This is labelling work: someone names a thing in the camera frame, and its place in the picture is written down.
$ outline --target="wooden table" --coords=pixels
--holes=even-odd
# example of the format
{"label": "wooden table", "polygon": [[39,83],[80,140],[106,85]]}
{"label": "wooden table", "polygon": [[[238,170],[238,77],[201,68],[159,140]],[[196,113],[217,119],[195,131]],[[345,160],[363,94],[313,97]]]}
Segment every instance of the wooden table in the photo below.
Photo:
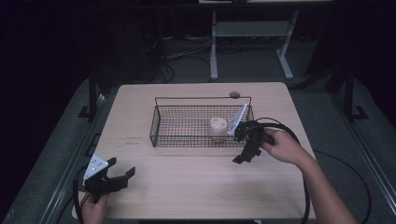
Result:
{"label": "wooden table", "polygon": [[255,119],[278,119],[314,155],[283,83],[127,85],[119,89],[95,154],[117,157],[108,176],[132,167],[127,189],[113,193],[106,217],[121,219],[301,218],[304,188],[300,171],[265,151],[236,164],[236,147],[153,147],[149,132],[155,97],[251,96]]}

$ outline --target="wire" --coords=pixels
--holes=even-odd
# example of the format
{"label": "wire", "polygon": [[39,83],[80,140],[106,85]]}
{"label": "wire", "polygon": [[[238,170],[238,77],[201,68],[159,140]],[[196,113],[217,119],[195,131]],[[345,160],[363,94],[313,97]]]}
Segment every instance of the wire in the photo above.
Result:
{"label": "wire", "polygon": [[79,199],[78,199],[78,177],[81,174],[83,170],[86,170],[88,167],[88,163],[83,165],[81,168],[79,168],[75,179],[73,180],[73,201],[76,209],[76,215],[78,217],[79,223],[84,223],[84,220],[82,219],[82,214],[81,214],[81,206],[79,205]]}
{"label": "wire", "polygon": [[271,118],[259,118],[259,119],[256,119],[256,121],[257,121],[257,120],[260,120],[260,119],[270,119],[270,120],[275,121],[275,122],[278,123],[278,124],[282,124],[282,123],[279,122],[278,120],[276,120],[276,119],[271,119]]}
{"label": "wire", "polygon": [[306,185],[304,176],[303,176],[303,185],[304,185],[304,195],[305,195],[305,211],[301,223],[305,224],[309,218],[309,210],[311,209],[311,199],[309,197],[308,186]]}
{"label": "wire", "polygon": [[236,54],[239,52],[246,51],[247,48],[242,47],[241,45],[233,42],[234,38],[227,38],[224,41],[219,42],[217,45],[217,53],[218,54]]}
{"label": "wire", "polygon": [[164,59],[164,58],[166,58],[166,59],[175,59],[175,58],[178,58],[178,57],[182,57],[182,56],[186,56],[186,55],[189,55],[189,54],[193,54],[193,53],[199,52],[199,51],[201,51],[203,49],[206,49],[206,48],[210,47],[211,43],[212,43],[212,40],[209,40],[206,43],[204,43],[203,45],[201,45],[199,47],[196,47],[194,49],[189,49],[189,50],[186,50],[184,52],[181,52],[181,53],[178,53],[178,54],[174,54],[174,55],[170,55],[170,56],[166,56],[166,57],[162,56],[161,58],[162,59]]}
{"label": "wire", "polygon": [[72,201],[72,199],[73,199],[73,195],[70,196],[70,198],[67,200],[66,204],[65,204],[64,207],[62,208],[62,211],[61,211],[61,213],[59,214],[58,219],[56,219],[56,223],[59,223],[59,221],[61,220],[62,215],[64,214],[64,211],[65,211],[66,208],[67,208],[67,205],[70,204],[70,202]]}
{"label": "wire", "polygon": [[359,177],[359,179],[361,180],[361,183],[363,184],[364,188],[366,189],[366,193],[367,193],[367,203],[368,203],[368,204],[367,204],[366,215],[364,216],[364,219],[363,219],[362,222],[360,222],[360,224],[366,223],[366,222],[368,221],[369,217],[370,217],[370,214],[371,214],[371,209],[372,209],[372,197],[371,197],[370,189],[369,189],[369,187],[368,187],[366,181],[364,180],[363,176],[361,176],[361,174],[360,174],[355,168],[353,168],[353,166],[351,166],[349,163],[347,163],[346,161],[343,161],[343,160],[341,160],[341,159],[339,159],[339,158],[336,158],[336,157],[334,157],[333,155],[328,154],[328,153],[326,153],[326,152],[322,152],[322,151],[318,151],[318,150],[313,150],[313,151],[314,151],[314,152],[317,152],[317,153],[320,153],[320,154],[323,154],[323,155],[328,156],[328,157],[330,157],[330,158],[332,158],[332,159],[334,159],[334,160],[336,160],[336,161],[339,161],[339,162],[343,163],[346,167],[348,167],[349,169],[351,169],[351,170]]}
{"label": "wire", "polygon": [[151,37],[154,40],[154,44],[150,49],[155,49],[157,47],[157,38],[154,35],[145,35],[145,37]]}
{"label": "wire", "polygon": [[91,194],[88,193],[88,196],[85,197],[84,201],[81,202],[81,208],[82,208],[82,206],[84,206],[84,203],[87,202],[87,200],[88,200],[88,198],[89,198],[90,196],[91,196]]}
{"label": "wire", "polygon": [[193,43],[204,43],[207,40],[210,40],[210,37],[208,37],[208,36],[202,36],[202,37],[186,36],[184,39],[187,41],[193,42]]}
{"label": "wire", "polygon": [[[165,67],[166,72],[167,72],[168,68],[171,70],[171,77],[166,78],[165,73],[161,70],[161,66],[164,66],[164,67]],[[168,65],[168,64],[160,64],[160,67],[159,67],[158,72],[162,75],[162,78],[163,78],[162,82],[163,82],[163,84],[167,84],[167,83],[169,83],[169,82],[173,82],[173,78],[175,77],[175,69],[174,69],[172,66],[170,66],[170,65]]]}
{"label": "wire", "polygon": [[257,128],[260,128],[260,127],[261,127],[261,126],[259,126],[259,125],[250,127],[250,128],[248,128],[248,129],[244,130],[244,133],[247,133],[247,132],[250,131],[250,130],[257,129]]}

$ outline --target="small round object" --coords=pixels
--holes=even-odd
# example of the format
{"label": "small round object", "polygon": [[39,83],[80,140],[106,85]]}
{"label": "small round object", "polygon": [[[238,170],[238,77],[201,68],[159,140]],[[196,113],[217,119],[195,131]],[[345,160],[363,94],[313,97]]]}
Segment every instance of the small round object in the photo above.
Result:
{"label": "small round object", "polygon": [[237,91],[232,91],[230,92],[230,97],[233,99],[238,99],[239,97],[241,97],[241,94]]}

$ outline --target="person's hand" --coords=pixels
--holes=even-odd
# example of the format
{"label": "person's hand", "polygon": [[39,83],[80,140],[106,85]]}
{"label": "person's hand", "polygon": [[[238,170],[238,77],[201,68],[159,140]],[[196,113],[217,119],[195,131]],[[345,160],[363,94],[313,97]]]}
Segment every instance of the person's hand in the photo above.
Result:
{"label": "person's hand", "polygon": [[82,199],[82,219],[85,224],[103,223],[105,219],[106,204],[110,194],[102,195],[97,203],[93,202],[93,195],[86,193]]}
{"label": "person's hand", "polygon": [[275,145],[263,143],[262,148],[279,161],[299,166],[304,160],[312,158],[288,133],[275,129],[264,129],[275,140]]}

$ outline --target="metal rack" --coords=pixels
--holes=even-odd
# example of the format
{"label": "metal rack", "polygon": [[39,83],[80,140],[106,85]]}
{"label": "metal rack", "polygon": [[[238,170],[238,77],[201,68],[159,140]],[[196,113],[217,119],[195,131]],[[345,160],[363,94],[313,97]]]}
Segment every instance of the metal rack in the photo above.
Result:
{"label": "metal rack", "polygon": [[[253,110],[248,106],[241,121],[253,120]],[[243,147],[245,142],[233,140],[233,135],[211,136],[210,119],[213,117],[224,118],[230,125],[230,119],[241,105],[158,105],[159,99],[179,100],[185,99],[199,103],[200,100],[220,99],[227,100],[231,97],[157,97],[155,99],[154,115],[150,130],[150,140],[154,147]],[[222,143],[216,143],[214,138],[225,138]]]}

